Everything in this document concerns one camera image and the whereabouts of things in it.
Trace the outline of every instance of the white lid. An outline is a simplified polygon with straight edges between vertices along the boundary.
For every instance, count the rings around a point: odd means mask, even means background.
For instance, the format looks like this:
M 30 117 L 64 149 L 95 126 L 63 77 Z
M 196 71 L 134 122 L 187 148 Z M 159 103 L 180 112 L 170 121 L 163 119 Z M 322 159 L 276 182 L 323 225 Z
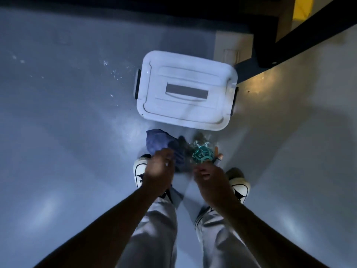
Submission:
M 136 106 L 146 119 L 222 130 L 230 120 L 237 79 L 225 63 L 152 51 L 142 63 Z

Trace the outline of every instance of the person's left arm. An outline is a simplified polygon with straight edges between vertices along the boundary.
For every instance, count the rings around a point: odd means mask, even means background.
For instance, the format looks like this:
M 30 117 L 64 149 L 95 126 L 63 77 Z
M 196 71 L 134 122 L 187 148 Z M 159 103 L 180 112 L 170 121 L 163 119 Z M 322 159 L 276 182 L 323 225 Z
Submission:
M 149 160 L 142 186 L 45 257 L 35 268 L 113 268 L 154 200 L 171 185 L 173 152 L 163 149 Z

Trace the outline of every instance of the glossy concrete floor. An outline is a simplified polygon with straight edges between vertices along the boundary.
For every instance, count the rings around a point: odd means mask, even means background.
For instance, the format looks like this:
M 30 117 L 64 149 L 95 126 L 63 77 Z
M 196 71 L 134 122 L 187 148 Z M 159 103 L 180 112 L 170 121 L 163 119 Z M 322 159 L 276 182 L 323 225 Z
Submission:
M 30 268 L 135 190 L 146 130 L 134 74 L 151 50 L 213 58 L 215 32 L 0 9 L 0 262 Z M 246 206 L 330 267 L 356 267 L 357 28 L 239 86 L 230 124 L 203 132 L 252 184 Z M 176 267 L 201 267 L 203 200 L 176 176 Z

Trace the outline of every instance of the person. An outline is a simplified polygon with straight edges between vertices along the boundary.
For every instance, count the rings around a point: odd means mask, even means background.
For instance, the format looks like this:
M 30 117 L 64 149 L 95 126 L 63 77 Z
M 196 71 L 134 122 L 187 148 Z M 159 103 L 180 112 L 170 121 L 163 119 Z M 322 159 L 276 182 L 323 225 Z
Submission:
M 35 267 L 174 267 L 177 220 L 168 194 L 173 174 L 170 149 L 139 158 L 134 164 L 138 189 Z M 326 267 L 247 209 L 242 202 L 248 182 L 243 175 L 230 178 L 209 162 L 194 168 L 210 205 L 194 225 L 203 267 Z

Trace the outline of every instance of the person's right arm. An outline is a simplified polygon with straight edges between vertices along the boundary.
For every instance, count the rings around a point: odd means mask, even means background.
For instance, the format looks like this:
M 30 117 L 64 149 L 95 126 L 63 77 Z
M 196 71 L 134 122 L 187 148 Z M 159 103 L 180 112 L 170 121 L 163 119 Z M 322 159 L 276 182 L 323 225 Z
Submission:
M 262 268 L 327 268 L 241 204 L 221 168 L 205 162 L 194 175 L 204 200 L 229 222 Z

